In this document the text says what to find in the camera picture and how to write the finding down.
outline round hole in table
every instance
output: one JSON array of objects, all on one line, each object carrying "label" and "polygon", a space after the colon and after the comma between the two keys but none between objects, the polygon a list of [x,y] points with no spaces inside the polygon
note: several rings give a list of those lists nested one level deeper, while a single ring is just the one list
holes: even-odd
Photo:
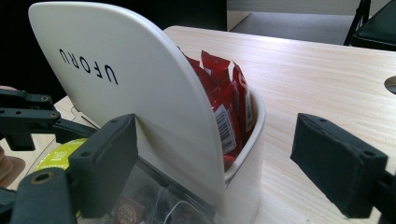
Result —
[{"label": "round hole in table", "polygon": [[396,94],[396,77],[389,77],[384,82],[385,88],[393,94]]}]

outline white container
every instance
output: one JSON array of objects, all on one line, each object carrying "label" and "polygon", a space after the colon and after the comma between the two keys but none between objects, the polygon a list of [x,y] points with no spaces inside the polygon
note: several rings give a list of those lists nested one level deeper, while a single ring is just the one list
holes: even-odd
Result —
[{"label": "white container", "polygon": [[223,223],[251,223],[261,200],[265,106],[251,89],[254,131],[224,172],[219,131],[185,56],[131,10],[82,2],[38,3],[29,19],[75,107],[98,125],[136,115],[139,155],[212,204]]}]

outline white wall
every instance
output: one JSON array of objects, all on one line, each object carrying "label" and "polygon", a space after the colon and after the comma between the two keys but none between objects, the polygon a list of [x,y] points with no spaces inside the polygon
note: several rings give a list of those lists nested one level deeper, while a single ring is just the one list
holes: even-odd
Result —
[{"label": "white wall", "polygon": [[236,24],[248,16],[248,11],[227,11],[227,31],[231,31]]},{"label": "white wall", "polygon": [[[373,0],[370,14],[389,0]],[[360,0],[228,0],[228,10],[355,15]]]}]

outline floor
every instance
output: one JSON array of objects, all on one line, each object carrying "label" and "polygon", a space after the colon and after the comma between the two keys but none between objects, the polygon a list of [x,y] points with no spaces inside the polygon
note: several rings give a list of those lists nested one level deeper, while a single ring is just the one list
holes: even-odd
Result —
[{"label": "floor", "polygon": [[353,17],[252,12],[231,32],[343,45]]}]

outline yellow-green package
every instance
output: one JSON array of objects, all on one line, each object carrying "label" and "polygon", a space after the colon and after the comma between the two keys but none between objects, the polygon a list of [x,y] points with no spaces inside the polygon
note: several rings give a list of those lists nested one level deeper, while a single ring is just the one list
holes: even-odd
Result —
[{"label": "yellow-green package", "polygon": [[67,167],[69,167],[69,156],[86,140],[87,138],[75,139],[55,148],[37,165],[35,170],[38,171],[50,167],[59,167],[64,170],[67,169]]}]

